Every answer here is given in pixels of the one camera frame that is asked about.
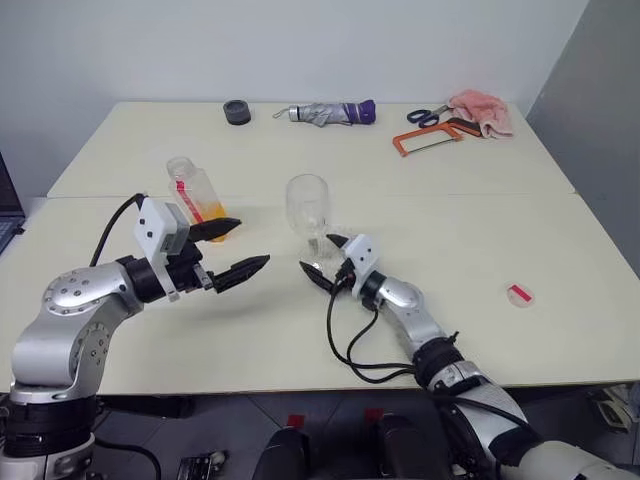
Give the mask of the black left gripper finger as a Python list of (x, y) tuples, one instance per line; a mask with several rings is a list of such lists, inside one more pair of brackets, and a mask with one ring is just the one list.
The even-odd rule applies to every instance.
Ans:
[(225, 237), (230, 231), (240, 226), (242, 221), (236, 218), (220, 217), (194, 224), (189, 229), (188, 240), (193, 243), (214, 241)]
[(222, 273), (212, 274), (213, 288), (217, 293), (222, 293), (244, 283), (260, 271), (269, 260), (269, 255), (252, 256), (231, 265)]

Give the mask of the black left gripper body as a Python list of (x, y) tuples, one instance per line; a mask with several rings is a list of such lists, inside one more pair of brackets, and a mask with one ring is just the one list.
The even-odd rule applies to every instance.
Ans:
[(212, 276), (202, 267), (203, 255), (194, 242), (187, 241), (177, 255), (168, 257), (167, 272), (177, 292), (190, 293), (214, 287)]

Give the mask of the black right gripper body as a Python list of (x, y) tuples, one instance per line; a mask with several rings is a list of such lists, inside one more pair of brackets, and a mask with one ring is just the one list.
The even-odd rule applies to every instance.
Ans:
[(336, 272), (330, 291), (341, 291), (343, 289), (351, 290), (356, 281), (355, 266), (351, 259), (347, 258), (340, 265)]

